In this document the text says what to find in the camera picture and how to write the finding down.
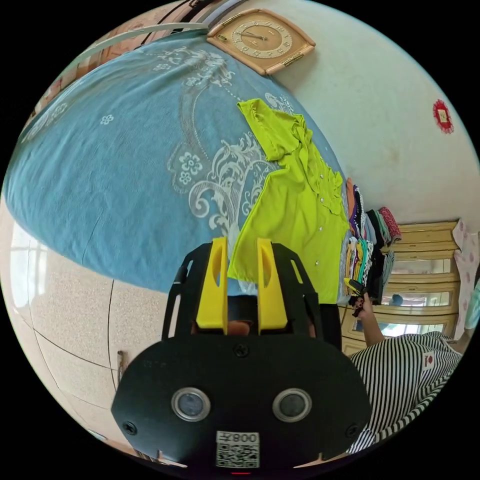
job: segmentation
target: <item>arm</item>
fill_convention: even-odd
[[[377,319],[375,318],[372,303],[370,302],[369,294],[366,293],[363,299],[363,310],[358,314],[363,326],[363,333],[365,335],[365,343],[367,347],[378,344],[385,340],[384,334],[380,330]]]

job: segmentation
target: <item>qr code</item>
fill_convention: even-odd
[[[260,466],[258,433],[217,432],[216,466],[256,469]]]
[[[219,443],[216,449],[218,467],[256,469],[260,466],[258,445],[229,445]]]

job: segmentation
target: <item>wooden wardrobe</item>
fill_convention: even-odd
[[[456,225],[456,221],[400,225],[402,240],[383,249],[395,252],[381,305],[373,307],[385,337],[431,331],[453,335],[460,291],[454,259],[458,246],[452,235]],[[362,324],[352,316],[351,306],[339,309],[343,353],[351,355],[367,346]]]

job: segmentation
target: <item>pink cloth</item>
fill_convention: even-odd
[[[400,228],[397,225],[392,212],[386,206],[383,206],[378,213],[380,213],[385,220],[388,231],[390,232],[391,243],[394,244],[397,240],[401,240],[402,233],[400,232]]]
[[[474,291],[475,274],[479,266],[479,234],[470,233],[464,221],[460,219],[453,229],[453,239],[459,250],[455,250],[454,258],[460,275],[460,294],[458,298],[458,322],[454,338],[459,339],[465,329],[465,318],[472,292]]]

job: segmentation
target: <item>lime green shirt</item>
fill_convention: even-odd
[[[260,99],[239,102],[271,172],[236,241],[228,276],[258,283],[257,239],[283,244],[300,257],[319,303],[337,302],[342,242],[349,229],[342,176],[325,163],[303,115],[273,110]]]

